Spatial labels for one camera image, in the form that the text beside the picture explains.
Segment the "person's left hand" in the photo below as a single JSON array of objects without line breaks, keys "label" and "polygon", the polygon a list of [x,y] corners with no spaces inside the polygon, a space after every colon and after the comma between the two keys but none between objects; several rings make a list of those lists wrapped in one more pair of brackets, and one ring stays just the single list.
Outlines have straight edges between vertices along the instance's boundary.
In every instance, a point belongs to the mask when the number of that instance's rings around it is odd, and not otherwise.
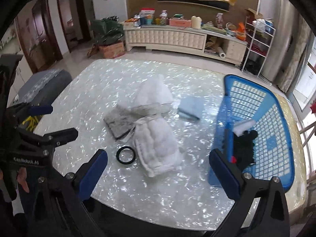
[{"label": "person's left hand", "polygon": [[[3,171],[0,170],[1,173],[1,191],[2,193],[7,193],[8,188],[4,183],[4,174]],[[14,171],[16,173],[16,180],[13,181],[14,190],[18,190],[18,185],[23,189],[24,192],[29,193],[29,187],[27,184],[27,171],[25,167],[21,167],[18,171]]]}]

